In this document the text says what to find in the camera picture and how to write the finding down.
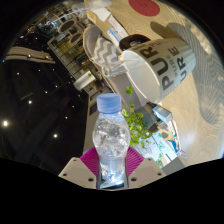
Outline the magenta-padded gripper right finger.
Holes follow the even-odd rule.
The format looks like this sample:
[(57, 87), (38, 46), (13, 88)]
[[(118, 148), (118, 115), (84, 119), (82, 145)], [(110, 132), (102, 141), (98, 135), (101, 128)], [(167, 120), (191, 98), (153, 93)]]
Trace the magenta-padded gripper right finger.
[(153, 158), (144, 158), (132, 147), (126, 155), (126, 183), (127, 189), (135, 189), (157, 181), (166, 174)]

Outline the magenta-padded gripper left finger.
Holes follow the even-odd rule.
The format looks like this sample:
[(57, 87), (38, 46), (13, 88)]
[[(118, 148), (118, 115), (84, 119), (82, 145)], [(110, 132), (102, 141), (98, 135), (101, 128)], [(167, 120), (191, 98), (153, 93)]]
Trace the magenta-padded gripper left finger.
[(96, 189), (99, 171), (97, 151), (92, 147), (80, 158), (72, 157), (59, 177), (84, 188)]

